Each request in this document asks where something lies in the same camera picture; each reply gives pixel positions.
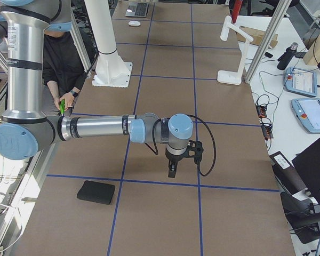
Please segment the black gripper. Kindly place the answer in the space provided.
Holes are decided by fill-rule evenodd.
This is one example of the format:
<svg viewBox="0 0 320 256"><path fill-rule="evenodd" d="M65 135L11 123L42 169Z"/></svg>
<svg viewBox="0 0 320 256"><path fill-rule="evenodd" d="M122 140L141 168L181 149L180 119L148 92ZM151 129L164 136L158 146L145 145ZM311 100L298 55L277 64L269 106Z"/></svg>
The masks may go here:
<svg viewBox="0 0 320 256"><path fill-rule="evenodd" d="M184 153L180 155L175 155L168 150L165 151L165 156L169 160L168 164L168 177L169 178L175 178L176 173L177 173L177 166L178 162L181 161L183 158L188 158L189 157L189 150L186 150Z"/></svg>

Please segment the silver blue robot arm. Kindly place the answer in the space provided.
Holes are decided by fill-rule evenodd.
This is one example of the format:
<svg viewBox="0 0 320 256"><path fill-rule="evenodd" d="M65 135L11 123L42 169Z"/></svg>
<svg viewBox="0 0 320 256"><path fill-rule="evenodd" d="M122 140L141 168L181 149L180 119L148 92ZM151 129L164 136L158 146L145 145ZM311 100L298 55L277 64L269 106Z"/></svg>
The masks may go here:
<svg viewBox="0 0 320 256"><path fill-rule="evenodd" d="M1 1L7 21L8 106L0 125L0 154L21 160L59 141L72 138L127 135L136 143L162 143L169 177L177 164L193 157L193 122L184 114L158 118L155 114L73 118L47 116L41 110L44 31L70 31L70 1Z"/></svg>

